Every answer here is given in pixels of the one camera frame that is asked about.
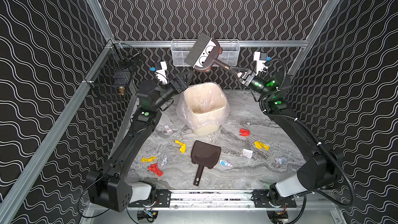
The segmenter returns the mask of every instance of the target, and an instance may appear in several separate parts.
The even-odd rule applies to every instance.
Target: red paper scrap
[[[163,172],[158,168],[158,163],[151,164],[148,170],[155,172],[159,177],[163,176]]]
[[[241,128],[239,132],[241,133],[240,136],[247,137],[247,136],[250,135],[250,131],[249,130],[245,130],[243,128]]]

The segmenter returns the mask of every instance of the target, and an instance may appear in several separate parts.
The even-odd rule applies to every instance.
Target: gray bristles
[[[188,53],[187,57],[185,58],[185,63],[194,66],[196,61],[201,57],[203,50],[206,48],[207,44],[210,42],[211,37],[206,35],[205,33],[201,33],[199,38],[196,40],[195,44],[193,45],[191,51]]]

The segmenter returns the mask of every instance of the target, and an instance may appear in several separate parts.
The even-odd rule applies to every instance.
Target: beige trash bin
[[[197,136],[217,131],[228,117],[229,104],[221,87],[213,82],[193,85],[180,96],[177,116]]]

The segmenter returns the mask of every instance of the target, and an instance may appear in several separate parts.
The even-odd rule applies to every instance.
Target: gray marble tabletop
[[[197,137],[176,114],[180,96],[163,112],[156,130],[146,140],[127,175],[126,182],[147,181],[160,189],[267,189],[269,185],[285,179],[304,164],[304,159],[287,134],[258,107],[248,91],[225,91],[230,114],[220,129],[210,135]],[[164,125],[172,128],[168,134]],[[250,131],[250,136],[239,136],[240,129]],[[186,144],[186,152],[180,152],[179,140]],[[230,162],[233,167],[218,163],[212,169],[205,168],[199,186],[193,185],[198,165],[192,164],[191,150],[195,140],[220,146],[220,159]],[[255,141],[263,142],[270,149],[257,149]],[[253,150],[251,159],[242,154],[243,149]],[[167,153],[168,161],[161,166]],[[143,157],[156,156],[153,162],[141,162]],[[284,162],[275,159],[284,157]],[[158,177],[147,168],[158,163],[163,171]]]

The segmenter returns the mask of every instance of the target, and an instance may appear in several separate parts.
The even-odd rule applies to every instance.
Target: dustpan handle
[[[198,170],[196,172],[195,180],[193,181],[193,185],[199,186],[200,178],[202,177],[203,173],[203,165],[199,165]]]

